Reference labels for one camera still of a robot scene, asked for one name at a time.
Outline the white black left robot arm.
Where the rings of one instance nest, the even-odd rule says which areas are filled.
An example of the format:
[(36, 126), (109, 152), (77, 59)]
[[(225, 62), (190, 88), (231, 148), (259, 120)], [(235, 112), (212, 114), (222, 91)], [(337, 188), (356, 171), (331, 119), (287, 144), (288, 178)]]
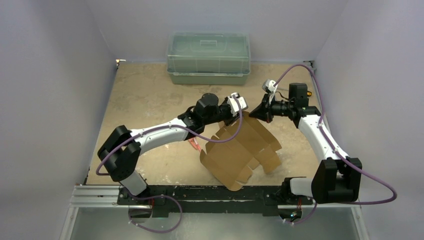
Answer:
[(213, 93), (205, 93), (182, 114), (165, 123), (141, 129), (128, 129), (125, 125), (116, 127), (103, 145), (97, 156), (100, 164), (95, 173), (105, 168), (105, 176), (113, 182), (120, 183), (129, 191), (129, 197), (138, 205), (149, 199), (148, 184), (136, 171), (139, 157), (157, 147), (173, 142), (182, 142), (194, 137), (212, 142), (211, 138), (203, 137), (205, 127), (210, 124), (224, 122), (230, 125), (236, 121), (243, 122), (243, 111), (248, 108), (244, 97), (234, 92), (222, 103)]

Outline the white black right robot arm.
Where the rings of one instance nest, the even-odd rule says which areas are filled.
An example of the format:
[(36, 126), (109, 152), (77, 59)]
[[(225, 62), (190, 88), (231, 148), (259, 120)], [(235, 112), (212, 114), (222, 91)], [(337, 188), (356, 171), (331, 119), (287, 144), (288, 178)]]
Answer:
[(308, 87), (305, 83), (291, 83), (287, 99), (276, 100), (277, 84), (268, 79), (261, 103), (249, 114), (266, 123), (275, 116), (288, 117), (308, 140), (320, 161), (313, 178), (287, 177), (282, 183), (280, 196), (288, 204), (300, 196), (313, 198), (319, 204), (355, 202), (359, 196), (362, 163), (343, 150), (330, 145), (332, 138), (324, 137), (328, 131), (316, 106), (309, 105)]

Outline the brown cardboard box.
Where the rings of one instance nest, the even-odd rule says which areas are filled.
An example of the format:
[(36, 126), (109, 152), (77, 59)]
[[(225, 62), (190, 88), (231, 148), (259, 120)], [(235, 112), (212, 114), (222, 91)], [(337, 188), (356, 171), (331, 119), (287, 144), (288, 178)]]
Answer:
[(239, 191), (259, 165), (269, 174), (281, 165), (277, 138), (256, 118), (243, 112), (242, 126), (228, 142), (207, 142), (200, 163), (228, 190)]

